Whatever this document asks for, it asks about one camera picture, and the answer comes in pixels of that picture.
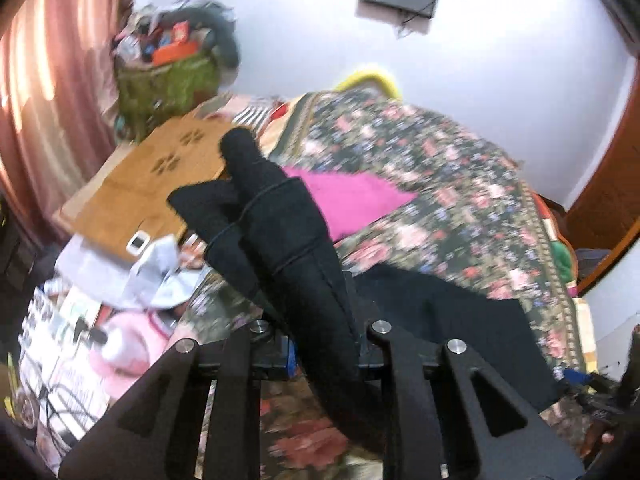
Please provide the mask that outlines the black pants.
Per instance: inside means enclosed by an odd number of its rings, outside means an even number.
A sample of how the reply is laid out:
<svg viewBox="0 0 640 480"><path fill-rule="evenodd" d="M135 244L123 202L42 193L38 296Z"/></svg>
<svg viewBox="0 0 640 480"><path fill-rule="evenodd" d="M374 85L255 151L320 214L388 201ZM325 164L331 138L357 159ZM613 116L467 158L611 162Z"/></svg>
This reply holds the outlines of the black pants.
<svg viewBox="0 0 640 480"><path fill-rule="evenodd" d="M384 263L349 278L302 180L265 159L246 129L228 131L220 150L228 178L177 188L168 204L206 241L206 262L280 318L312 391L349 440L383 448L386 405L358 367L364 326L376 316L436 344L464 340L537 411L559 399L518 301Z"/></svg>

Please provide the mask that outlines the green plush toy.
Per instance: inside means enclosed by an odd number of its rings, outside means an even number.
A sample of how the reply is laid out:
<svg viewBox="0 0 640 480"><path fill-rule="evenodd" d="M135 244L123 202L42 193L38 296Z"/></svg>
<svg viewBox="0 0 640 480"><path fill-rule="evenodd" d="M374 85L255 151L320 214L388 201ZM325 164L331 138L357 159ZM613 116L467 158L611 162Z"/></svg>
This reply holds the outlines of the green plush toy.
<svg viewBox="0 0 640 480"><path fill-rule="evenodd" d="M574 270L574 259L572 252L560 240L552 240L551 251L556 270L558 270L561 280L565 284L574 282L576 273Z"/></svg>

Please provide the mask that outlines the wooden wardrobe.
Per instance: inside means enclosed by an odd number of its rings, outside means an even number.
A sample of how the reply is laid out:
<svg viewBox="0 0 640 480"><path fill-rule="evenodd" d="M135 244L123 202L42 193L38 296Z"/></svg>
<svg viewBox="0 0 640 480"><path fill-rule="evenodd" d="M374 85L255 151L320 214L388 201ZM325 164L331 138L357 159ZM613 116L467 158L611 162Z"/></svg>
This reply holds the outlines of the wooden wardrobe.
<svg viewBox="0 0 640 480"><path fill-rule="evenodd" d="M577 282L588 292L639 238L639 79L597 170L566 215L570 244L608 254Z"/></svg>

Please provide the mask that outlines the small white device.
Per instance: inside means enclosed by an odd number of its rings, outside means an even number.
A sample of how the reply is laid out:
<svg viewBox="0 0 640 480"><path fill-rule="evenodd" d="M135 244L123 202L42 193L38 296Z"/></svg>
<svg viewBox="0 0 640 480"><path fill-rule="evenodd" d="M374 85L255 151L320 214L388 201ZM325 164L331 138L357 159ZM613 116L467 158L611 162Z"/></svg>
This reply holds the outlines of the small white device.
<svg viewBox="0 0 640 480"><path fill-rule="evenodd" d="M126 252L134 257L139 257L144 252L146 246L150 244L151 235L144 231L137 231L128 240L126 245Z"/></svg>

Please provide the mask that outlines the floral green bedspread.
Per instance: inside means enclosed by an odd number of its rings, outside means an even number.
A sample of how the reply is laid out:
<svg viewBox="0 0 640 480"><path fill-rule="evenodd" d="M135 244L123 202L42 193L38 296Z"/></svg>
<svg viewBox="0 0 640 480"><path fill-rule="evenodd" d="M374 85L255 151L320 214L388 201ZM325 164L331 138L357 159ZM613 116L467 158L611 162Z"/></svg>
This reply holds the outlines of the floral green bedspread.
<svg viewBox="0 0 640 480"><path fill-rule="evenodd" d="M416 193L335 242L354 276L384 263L514 299L552 374L582 366L572 295L534 196L501 148L442 114L367 91L300 96L260 144L283 168L366 172ZM560 398L540 414L568 442L579 440L582 422Z"/></svg>

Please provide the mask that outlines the bamboo lap desk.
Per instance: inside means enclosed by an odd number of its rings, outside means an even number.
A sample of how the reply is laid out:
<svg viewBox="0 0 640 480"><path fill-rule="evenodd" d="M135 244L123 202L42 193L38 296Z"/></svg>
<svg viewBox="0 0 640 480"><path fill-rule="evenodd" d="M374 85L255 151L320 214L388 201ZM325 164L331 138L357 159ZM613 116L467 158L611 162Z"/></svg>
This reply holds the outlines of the bamboo lap desk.
<svg viewBox="0 0 640 480"><path fill-rule="evenodd" d="M176 188L221 175L219 142L231 129L232 123L221 119L169 119L108 174L78 214L74 232L128 262L138 258L126 245L139 230L149 233L151 242L167 235L178 240L186 224L167 197Z"/></svg>

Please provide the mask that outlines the pink folded cloth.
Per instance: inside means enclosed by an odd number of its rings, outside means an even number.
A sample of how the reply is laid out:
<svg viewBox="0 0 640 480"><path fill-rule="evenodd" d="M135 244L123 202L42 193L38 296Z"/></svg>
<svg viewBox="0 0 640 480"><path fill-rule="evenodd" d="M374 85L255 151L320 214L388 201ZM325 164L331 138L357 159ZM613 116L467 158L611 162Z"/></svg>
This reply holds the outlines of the pink folded cloth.
<svg viewBox="0 0 640 480"><path fill-rule="evenodd" d="M290 178L299 178L326 220L329 236L339 242L391 214L416 198L373 174L317 172L283 168Z"/></svg>

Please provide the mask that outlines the striped cloth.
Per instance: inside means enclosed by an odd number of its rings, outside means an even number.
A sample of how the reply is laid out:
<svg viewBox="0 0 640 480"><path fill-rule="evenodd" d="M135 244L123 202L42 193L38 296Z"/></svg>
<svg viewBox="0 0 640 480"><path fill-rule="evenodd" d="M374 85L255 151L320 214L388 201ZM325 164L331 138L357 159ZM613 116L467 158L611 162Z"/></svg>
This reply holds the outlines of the striped cloth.
<svg viewBox="0 0 640 480"><path fill-rule="evenodd" d="M233 117L232 122L260 134L270 123L272 112L273 106L269 103L248 104Z"/></svg>

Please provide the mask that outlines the green fabric storage bin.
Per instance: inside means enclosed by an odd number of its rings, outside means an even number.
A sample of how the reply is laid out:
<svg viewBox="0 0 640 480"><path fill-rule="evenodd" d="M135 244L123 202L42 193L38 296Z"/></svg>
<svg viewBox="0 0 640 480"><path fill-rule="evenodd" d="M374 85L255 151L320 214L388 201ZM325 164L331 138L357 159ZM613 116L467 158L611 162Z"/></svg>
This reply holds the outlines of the green fabric storage bin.
<svg viewBox="0 0 640 480"><path fill-rule="evenodd" d="M159 66L117 66L115 76L127 136L139 142L169 118L216 96L221 72L212 56L197 53Z"/></svg>

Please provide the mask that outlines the pink striped curtain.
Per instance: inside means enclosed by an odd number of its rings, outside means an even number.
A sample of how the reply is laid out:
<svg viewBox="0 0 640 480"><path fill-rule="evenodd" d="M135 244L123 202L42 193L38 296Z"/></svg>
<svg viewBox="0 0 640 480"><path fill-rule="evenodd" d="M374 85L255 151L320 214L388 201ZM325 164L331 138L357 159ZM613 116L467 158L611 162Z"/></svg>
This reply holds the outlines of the pink striped curtain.
<svg viewBox="0 0 640 480"><path fill-rule="evenodd" d="M133 3L1 0L1 193L39 246L114 151L112 40Z"/></svg>

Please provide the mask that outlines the orange box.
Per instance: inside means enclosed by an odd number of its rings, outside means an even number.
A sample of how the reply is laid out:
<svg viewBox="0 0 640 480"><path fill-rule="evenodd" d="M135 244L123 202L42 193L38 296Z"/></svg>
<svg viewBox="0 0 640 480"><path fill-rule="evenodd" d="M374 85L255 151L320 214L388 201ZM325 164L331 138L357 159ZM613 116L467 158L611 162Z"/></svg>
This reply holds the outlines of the orange box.
<svg viewBox="0 0 640 480"><path fill-rule="evenodd" d="M161 66L188 58L197 54L200 50L200 44L197 41L174 42L159 47L152 54L152 65Z"/></svg>

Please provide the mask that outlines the yellow foam headboard arch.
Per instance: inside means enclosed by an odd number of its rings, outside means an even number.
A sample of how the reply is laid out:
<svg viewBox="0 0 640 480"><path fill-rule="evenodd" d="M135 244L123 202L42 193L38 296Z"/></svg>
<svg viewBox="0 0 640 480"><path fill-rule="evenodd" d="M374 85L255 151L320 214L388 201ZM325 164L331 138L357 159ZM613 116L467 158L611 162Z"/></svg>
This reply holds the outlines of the yellow foam headboard arch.
<svg viewBox="0 0 640 480"><path fill-rule="evenodd" d="M356 72L339 82L335 87L336 92L345 92L356 89L375 90L386 99L401 101L402 95L394 82L378 72Z"/></svg>

